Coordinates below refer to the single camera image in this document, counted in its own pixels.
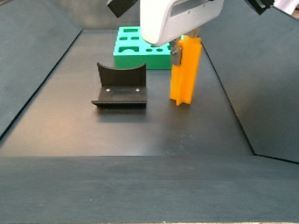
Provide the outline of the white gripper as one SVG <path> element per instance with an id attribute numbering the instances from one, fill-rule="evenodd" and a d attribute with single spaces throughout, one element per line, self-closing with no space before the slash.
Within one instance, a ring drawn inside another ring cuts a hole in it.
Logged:
<path id="1" fill-rule="evenodd" d="M 225 0 L 141 0 L 141 30 L 146 42 L 162 46 L 209 23 Z M 182 64 L 183 48 L 171 42 L 171 62 Z"/>

